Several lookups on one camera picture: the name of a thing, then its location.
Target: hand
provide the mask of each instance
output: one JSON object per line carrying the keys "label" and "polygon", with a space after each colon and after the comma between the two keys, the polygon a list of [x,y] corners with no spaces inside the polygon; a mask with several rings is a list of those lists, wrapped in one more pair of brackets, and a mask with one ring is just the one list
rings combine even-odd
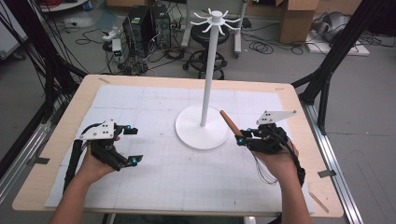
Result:
{"label": "hand", "polygon": [[[288,142],[289,147],[294,149],[294,153],[298,156],[298,150],[291,142]],[[278,154],[265,154],[260,152],[254,152],[254,155],[265,163],[271,174],[279,180],[279,183],[283,182],[290,177],[297,176],[297,169],[293,159],[288,150],[283,149]]]}
{"label": "hand", "polygon": [[78,178],[84,184],[91,185],[113,171],[113,168],[97,160],[91,154],[91,146],[87,145],[87,152],[85,153],[84,161],[82,162],[75,178]]}

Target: white stand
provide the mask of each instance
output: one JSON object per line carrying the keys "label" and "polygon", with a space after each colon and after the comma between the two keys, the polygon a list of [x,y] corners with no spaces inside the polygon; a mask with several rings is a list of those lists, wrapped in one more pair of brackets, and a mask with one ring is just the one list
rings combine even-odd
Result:
{"label": "white stand", "polygon": [[[201,19],[207,19],[200,23],[191,24],[201,25],[209,23],[209,26],[204,33],[210,31],[209,50],[207,55],[206,78],[205,78],[205,93],[204,102],[202,106],[192,105],[184,109],[177,117],[176,130],[178,137],[187,145],[199,149],[210,149],[218,147],[223,144],[228,137],[228,126],[221,117],[219,110],[209,107],[210,89],[212,87],[213,69],[215,67],[216,48],[218,45],[219,32],[224,35],[221,30],[221,25],[234,29],[228,25],[223,19],[224,15],[219,11],[211,11],[211,17],[200,17],[195,13],[195,16]],[[201,122],[199,122],[199,113],[201,113]]]}

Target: round white base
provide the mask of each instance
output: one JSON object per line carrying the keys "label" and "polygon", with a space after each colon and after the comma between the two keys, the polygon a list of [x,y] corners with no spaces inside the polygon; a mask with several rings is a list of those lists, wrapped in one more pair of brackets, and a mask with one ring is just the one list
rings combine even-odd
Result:
{"label": "round white base", "polygon": [[227,123],[219,110],[207,109],[206,126],[201,127],[202,106],[191,105],[181,111],[176,119],[178,137],[187,145],[198,149],[210,149],[223,144],[229,134]]}

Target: brown stick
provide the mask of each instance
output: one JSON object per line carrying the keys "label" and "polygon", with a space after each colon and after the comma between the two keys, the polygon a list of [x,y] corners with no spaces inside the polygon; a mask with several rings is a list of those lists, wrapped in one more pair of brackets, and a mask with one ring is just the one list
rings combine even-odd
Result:
{"label": "brown stick", "polygon": [[233,123],[233,121],[228,117],[228,115],[223,110],[220,110],[220,114],[224,118],[228,127],[230,127],[231,131],[233,131],[233,134],[235,134],[237,136],[243,136],[241,131],[238,129],[238,127],[236,127],[236,125]]}

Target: concrete floor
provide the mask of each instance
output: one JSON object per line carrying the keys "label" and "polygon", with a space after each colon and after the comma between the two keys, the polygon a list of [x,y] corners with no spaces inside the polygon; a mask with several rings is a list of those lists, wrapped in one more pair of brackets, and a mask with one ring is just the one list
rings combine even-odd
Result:
{"label": "concrete floor", "polygon": [[[90,12],[96,20],[102,8]],[[252,28],[260,28],[272,21],[251,19]],[[87,28],[62,33],[64,43],[90,73],[106,68],[106,55],[102,45],[90,43],[77,45],[76,39]],[[278,26],[254,32],[266,39],[277,39]],[[100,40],[102,34],[92,33],[90,38]],[[393,39],[385,39],[389,44]],[[301,47],[303,54],[274,47],[272,54],[260,54],[248,47],[243,40],[242,54],[232,55],[233,39],[219,46],[228,61],[224,69],[226,80],[291,83],[314,72],[324,55],[313,54]],[[343,170],[346,182],[365,223],[396,223],[396,180],[394,162],[396,151],[396,48],[365,46],[369,57],[347,56],[336,70],[330,89],[326,130],[332,148]],[[191,43],[188,51],[200,48]],[[148,67],[170,62],[161,59]],[[197,73],[182,69],[183,62],[175,61],[143,76],[196,78]],[[17,139],[21,130],[44,101],[44,91],[29,60],[7,60],[0,63],[0,158]],[[31,167],[26,166],[17,183],[0,204],[0,223],[42,223],[51,213],[27,213],[14,211],[12,201]],[[84,223],[99,223],[101,215],[86,214]],[[271,218],[258,217],[257,223],[267,223]],[[347,223],[345,217],[314,218],[315,223]]]}

